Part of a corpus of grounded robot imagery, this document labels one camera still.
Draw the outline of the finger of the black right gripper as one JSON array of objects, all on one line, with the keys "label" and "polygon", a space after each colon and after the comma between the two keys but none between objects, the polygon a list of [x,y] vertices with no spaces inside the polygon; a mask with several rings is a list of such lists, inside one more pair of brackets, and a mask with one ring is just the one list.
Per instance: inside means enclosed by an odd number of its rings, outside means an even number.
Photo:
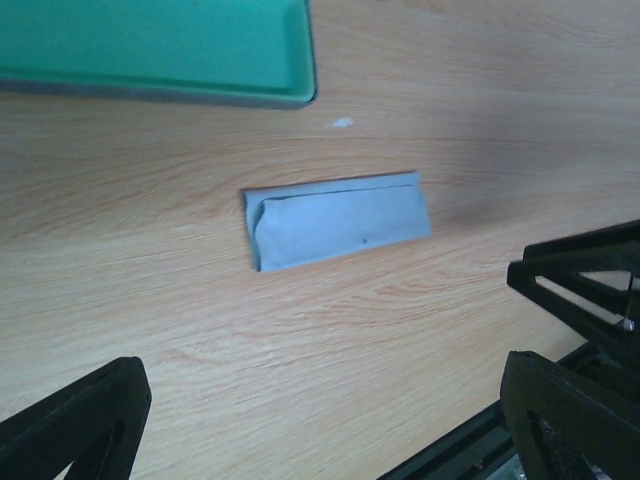
[{"label": "finger of the black right gripper", "polygon": [[[583,336],[600,345],[639,343],[639,293],[618,290],[587,273],[626,272],[639,277],[639,222],[637,220],[529,245],[523,258],[509,264],[507,284]],[[538,283],[546,279],[605,311],[634,324],[627,330],[559,296]]]}]

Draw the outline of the grey-blue glasses case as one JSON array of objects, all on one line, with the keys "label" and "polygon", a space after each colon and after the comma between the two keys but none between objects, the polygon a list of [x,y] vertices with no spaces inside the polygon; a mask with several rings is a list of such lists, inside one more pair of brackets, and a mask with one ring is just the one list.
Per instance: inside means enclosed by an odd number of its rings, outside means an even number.
[{"label": "grey-blue glasses case", "polygon": [[1,86],[295,109],[317,74],[306,1],[5,1]]}]

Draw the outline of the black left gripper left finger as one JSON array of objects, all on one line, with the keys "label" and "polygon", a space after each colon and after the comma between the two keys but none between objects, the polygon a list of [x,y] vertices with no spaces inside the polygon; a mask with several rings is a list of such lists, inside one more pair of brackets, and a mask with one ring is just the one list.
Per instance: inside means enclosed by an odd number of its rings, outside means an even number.
[{"label": "black left gripper left finger", "polygon": [[109,362],[1,422],[1,477],[129,478],[151,401],[140,358]]}]

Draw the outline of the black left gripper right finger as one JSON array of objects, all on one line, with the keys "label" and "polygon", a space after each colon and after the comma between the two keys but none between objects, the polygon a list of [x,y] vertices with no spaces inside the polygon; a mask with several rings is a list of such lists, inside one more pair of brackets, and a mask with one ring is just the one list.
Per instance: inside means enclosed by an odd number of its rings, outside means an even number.
[{"label": "black left gripper right finger", "polygon": [[639,376],[596,363],[576,373],[534,352],[508,355],[500,387],[528,479],[639,477]]}]

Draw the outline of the blue cleaning cloth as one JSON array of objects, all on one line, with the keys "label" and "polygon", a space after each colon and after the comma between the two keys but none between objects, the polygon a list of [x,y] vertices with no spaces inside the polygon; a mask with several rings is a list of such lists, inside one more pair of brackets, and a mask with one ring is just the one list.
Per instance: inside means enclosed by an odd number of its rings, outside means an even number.
[{"label": "blue cleaning cloth", "polygon": [[247,237],[259,272],[432,233],[417,172],[245,190],[243,197]]}]

